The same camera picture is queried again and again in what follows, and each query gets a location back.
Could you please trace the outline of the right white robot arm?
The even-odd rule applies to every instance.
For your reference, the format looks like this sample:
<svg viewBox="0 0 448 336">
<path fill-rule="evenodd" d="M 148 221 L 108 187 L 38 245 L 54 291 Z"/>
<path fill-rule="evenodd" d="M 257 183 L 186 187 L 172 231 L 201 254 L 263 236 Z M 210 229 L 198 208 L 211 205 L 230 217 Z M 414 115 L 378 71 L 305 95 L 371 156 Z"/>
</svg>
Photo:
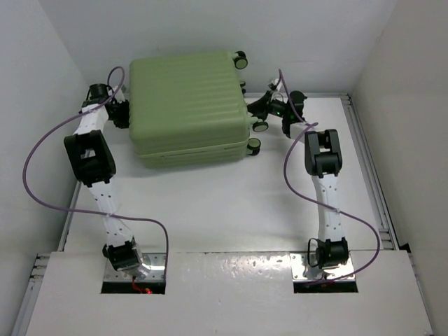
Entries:
<svg viewBox="0 0 448 336">
<path fill-rule="evenodd" d="M 316 122 L 303 116 L 307 97 L 294 91 L 287 102 L 274 98 L 273 91 L 266 93 L 247 106 L 248 112 L 259 119 L 253 124 L 254 131 L 267 127 L 269 115 L 281 119 L 285 136 L 304 145 L 304 165 L 311 176 L 316 198 L 311 202 L 318 206 L 318 237 L 314 238 L 315 260 L 308 266 L 330 269 L 347 263 L 349 247 L 340 220 L 337 197 L 337 178 L 342 169 L 342 152 L 336 129 L 318 130 Z"/>
</svg>

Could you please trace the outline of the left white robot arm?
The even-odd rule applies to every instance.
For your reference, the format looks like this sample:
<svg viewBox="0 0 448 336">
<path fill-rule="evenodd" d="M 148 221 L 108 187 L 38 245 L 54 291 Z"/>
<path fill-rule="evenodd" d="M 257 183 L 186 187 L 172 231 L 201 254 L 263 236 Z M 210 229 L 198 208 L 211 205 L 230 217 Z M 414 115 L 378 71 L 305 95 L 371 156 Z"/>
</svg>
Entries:
<svg viewBox="0 0 448 336">
<path fill-rule="evenodd" d="M 127 129 L 129 112 L 130 104 L 120 88 L 103 83 L 91 85 L 82 105 L 80 124 L 64 138 L 64 147 L 74 176 L 87 187 L 99 211 L 105 214 L 105 258 L 115 271 L 135 277 L 141 271 L 143 257 L 131 230 L 113 217 L 118 210 L 113 188 L 116 164 L 103 135 L 108 121 L 119 129 Z"/>
</svg>

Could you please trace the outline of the green suitcase blue lining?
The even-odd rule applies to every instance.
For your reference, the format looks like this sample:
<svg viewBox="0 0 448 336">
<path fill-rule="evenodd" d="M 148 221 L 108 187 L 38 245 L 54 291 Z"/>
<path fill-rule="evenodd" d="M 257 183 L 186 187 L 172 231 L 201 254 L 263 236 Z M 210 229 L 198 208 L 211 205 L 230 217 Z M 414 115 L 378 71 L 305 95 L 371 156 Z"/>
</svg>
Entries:
<svg viewBox="0 0 448 336">
<path fill-rule="evenodd" d="M 145 57 L 129 65 L 129 138 L 149 168 L 238 161 L 259 154 L 251 131 L 267 129 L 248 110 L 243 51 Z"/>
</svg>

